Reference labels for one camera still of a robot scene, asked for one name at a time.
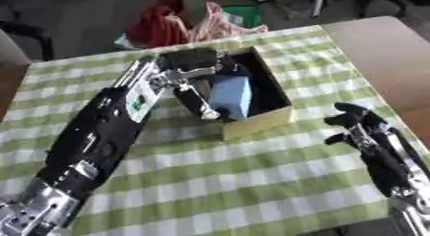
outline green bin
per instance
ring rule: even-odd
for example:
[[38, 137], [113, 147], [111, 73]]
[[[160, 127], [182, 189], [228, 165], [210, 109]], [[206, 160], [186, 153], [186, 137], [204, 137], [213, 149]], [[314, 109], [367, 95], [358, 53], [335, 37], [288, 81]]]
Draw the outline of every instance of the green bin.
[[256, 6], [223, 6], [223, 11], [244, 18], [243, 27], [251, 29], [261, 25], [261, 16]]

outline checkered tablecloth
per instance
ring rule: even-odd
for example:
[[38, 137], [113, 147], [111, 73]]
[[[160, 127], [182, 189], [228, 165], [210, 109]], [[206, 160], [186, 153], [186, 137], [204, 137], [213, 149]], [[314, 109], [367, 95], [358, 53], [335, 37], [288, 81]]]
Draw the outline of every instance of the checkered tablecloth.
[[0, 191], [24, 189], [65, 124], [137, 58], [256, 46], [293, 104], [290, 123], [228, 142], [171, 95], [127, 159], [96, 191], [71, 235], [295, 235], [383, 217], [359, 153], [323, 140], [335, 102], [373, 109], [424, 146], [319, 26], [33, 64], [0, 131]]

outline blue foam block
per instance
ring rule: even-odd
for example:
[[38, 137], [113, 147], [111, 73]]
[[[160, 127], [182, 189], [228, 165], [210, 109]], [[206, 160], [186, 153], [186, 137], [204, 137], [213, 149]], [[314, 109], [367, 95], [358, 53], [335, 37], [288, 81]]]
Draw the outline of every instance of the blue foam block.
[[251, 103], [251, 87], [248, 77], [216, 75], [209, 94], [209, 105], [229, 111], [229, 118], [242, 120], [248, 117]]

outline robotic arm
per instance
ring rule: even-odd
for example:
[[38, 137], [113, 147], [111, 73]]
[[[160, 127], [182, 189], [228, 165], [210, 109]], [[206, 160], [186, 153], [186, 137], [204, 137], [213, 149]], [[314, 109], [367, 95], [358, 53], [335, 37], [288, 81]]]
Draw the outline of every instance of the robotic arm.
[[[124, 159], [164, 90], [172, 88], [204, 120], [223, 119], [191, 81], [226, 69], [227, 61], [205, 48], [135, 61], [66, 126], [27, 189], [15, 200], [0, 200], [0, 235], [56, 235], [68, 227]], [[335, 107], [344, 113], [325, 122], [347, 133], [326, 144], [346, 142], [358, 149], [404, 235], [430, 235], [430, 173], [417, 152], [375, 113], [351, 104]]]
[[67, 125], [27, 189], [16, 200], [0, 201], [0, 235], [42, 236], [66, 228], [123, 160], [166, 88], [202, 119], [218, 119], [189, 82], [215, 74], [218, 57], [196, 49], [135, 61]]
[[361, 152], [374, 184], [389, 198], [390, 216], [402, 235], [430, 235], [430, 173], [418, 153], [374, 112], [346, 103], [335, 107], [344, 113], [325, 122], [343, 126], [347, 133], [325, 143], [346, 142]]

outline cardboard box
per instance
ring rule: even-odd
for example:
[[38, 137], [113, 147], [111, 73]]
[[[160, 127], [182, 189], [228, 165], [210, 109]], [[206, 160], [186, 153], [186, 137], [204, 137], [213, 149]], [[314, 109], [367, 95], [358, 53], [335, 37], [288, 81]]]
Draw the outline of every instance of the cardboard box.
[[291, 102], [281, 85], [254, 48], [231, 54], [252, 73], [249, 118], [223, 123], [223, 140], [243, 137], [289, 123]]

